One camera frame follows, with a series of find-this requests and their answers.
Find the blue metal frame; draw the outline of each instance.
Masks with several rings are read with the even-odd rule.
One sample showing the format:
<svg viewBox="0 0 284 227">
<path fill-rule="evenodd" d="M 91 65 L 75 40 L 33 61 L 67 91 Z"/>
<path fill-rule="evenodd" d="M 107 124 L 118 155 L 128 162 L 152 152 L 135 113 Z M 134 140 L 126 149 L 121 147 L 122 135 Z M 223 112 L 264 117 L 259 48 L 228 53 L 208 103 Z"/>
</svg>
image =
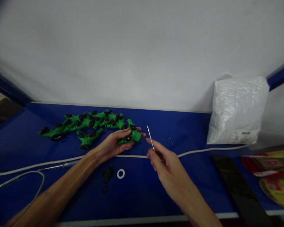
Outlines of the blue metal frame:
<svg viewBox="0 0 284 227">
<path fill-rule="evenodd" d="M 18 88 L 16 88 L 10 81 L 5 79 L 1 74 L 0 74 L 0 93 L 23 107 L 29 104 L 31 101 L 33 101 L 30 97 L 28 97 Z"/>
<path fill-rule="evenodd" d="M 267 79 L 268 85 L 270 86 L 269 91 L 279 87 L 284 83 L 284 68 L 277 72 L 275 75 Z"/>
</svg>

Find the label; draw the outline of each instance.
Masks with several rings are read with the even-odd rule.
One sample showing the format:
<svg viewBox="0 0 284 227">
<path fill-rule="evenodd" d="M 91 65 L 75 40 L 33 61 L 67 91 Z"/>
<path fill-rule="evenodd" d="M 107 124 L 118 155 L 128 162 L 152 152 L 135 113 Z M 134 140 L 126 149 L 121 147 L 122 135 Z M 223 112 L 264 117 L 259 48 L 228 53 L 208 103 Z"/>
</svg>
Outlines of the label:
<svg viewBox="0 0 284 227">
<path fill-rule="evenodd" d="M 257 141 L 257 137 L 256 131 L 234 131 L 230 144 L 253 144 Z"/>
</svg>

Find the plastic packaging bag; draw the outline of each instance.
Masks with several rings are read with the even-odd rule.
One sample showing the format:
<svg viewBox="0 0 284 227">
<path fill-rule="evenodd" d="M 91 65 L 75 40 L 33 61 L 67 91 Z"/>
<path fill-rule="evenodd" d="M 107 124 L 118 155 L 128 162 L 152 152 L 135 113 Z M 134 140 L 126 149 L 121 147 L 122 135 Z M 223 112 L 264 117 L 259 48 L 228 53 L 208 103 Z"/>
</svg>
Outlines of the plastic packaging bag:
<svg viewBox="0 0 284 227">
<path fill-rule="evenodd" d="M 215 81 L 207 144 L 256 143 L 268 92 L 264 77 Z"/>
</svg>

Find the gray cable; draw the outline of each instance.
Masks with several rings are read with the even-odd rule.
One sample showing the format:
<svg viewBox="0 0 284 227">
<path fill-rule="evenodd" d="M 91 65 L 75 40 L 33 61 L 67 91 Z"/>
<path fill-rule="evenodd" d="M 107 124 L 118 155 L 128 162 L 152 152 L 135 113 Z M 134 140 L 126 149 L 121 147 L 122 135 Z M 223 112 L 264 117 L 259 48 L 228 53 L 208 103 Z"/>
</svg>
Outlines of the gray cable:
<svg viewBox="0 0 284 227">
<path fill-rule="evenodd" d="M 240 148 L 243 148 L 243 147 L 247 147 L 247 145 L 239 146 L 239 147 L 231 147 L 231 148 L 208 148 L 208 149 L 203 149 L 203 150 L 188 151 L 188 152 L 179 154 L 178 158 L 185 156 L 187 154 L 191 154 L 191 153 L 198 153 L 198 152 L 204 152 L 204 151 L 210 151 L 210 150 L 235 150 L 235 149 L 240 149 Z M 62 162 L 70 162 L 70 161 L 81 159 L 83 157 L 84 157 L 84 155 L 74 157 L 74 158 L 69 158 L 69 159 L 39 163 L 39 164 L 35 164 L 35 165 L 32 165 L 32 166 L 27 166 L 27 167 L 23 167 L 23 168 L 20 168 L 20 169 L 16 169 L 16 170 L 11 170 L 11 171 L 7 171 L 7 172 L 0 172 L 0 176 L 20 172 L 20 171 L 23 171 L 23 170 L 27 170 L 27 169 L 31 169 L 31 168 L 35 168 L 35 167 L 39 167 L 39 166 L 57 164 L 57 163 L 62 163 Z M 147 158 L 146 155 L 130 155 L 130 154 L 119 154 L 116 157 L 119 157 L 119 158 Z"/>
<path fill-rule="evenodd" d="M 22 176 L 24 176 L 24 175 L 26 175 L 26 174 L 28 174 L 28 173 L 33 173 L 33 172 L 39 173 L 39 174 L 42 176 L 41 185 L 40 185 L 40 187 L 39 187 L 39 189 L 38 189 L 38 191 L 37 191 L 35 197 L 33 198 L 33 200 L 28 204 L 27 208 L 19 215 L 19 217 L 17 217 L 17 219 L 10 225 L 10 227 L 13 226 L 13 225 L 26 213 L 26 211 L 30 208 L 30 206 L 33 204 L 33 202 L 35 201 L 35 199 L 38 197 L 38 195 L 39 195 L 39 193 L 40 193 L 40 191 L 41 191 L 41 188 L 42 188 L 42 186 L 43 186 L 43 184 L 44 184 L 45 176 L 44 176 L 43 173 L 41 173 L 41 172 L 39 172 L 39 171 L 29 171 L 29 172 L 20 174 L 20 175 L 18 175 L 18 176 L 16 176 L 16 177 L 12 178 L 12 179 L 10 179 L 10 180 L 8 180 L 8 181 L 6 181 L 6 182 L 4 182 L 3 184 L 0 185 L 0 188 L 1 188 L 1 187 L 3 187 L 3 186 L 5 186 L 5 185 L 7 185 L 7 184 L 9 184 L 9 183 L 11 183 L 11 182 L 13 182 L 14 180 L 19 179 L 20 177 L 22 177 Z"/>
</svg>

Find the needle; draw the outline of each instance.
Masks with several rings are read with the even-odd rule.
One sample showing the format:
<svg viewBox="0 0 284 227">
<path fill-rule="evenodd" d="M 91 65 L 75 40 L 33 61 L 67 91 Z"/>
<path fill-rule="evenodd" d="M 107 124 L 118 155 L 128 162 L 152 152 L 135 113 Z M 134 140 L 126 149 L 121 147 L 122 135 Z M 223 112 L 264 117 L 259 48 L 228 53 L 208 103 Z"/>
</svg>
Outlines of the needle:
<svg viewBox="0 0 284 227">
<path fill-rule="evenodd" d="M 147 126 L 147 130 L 148 130 L 149 138 L 151 139 L 151 133 L 149 132 L 149 127 L 148 126 Z M 154 144 L 152 143 L 152 139 L 151 139 L 151 144 L 152 144 L 152 148 L 155 151 Z"/>
</svg>

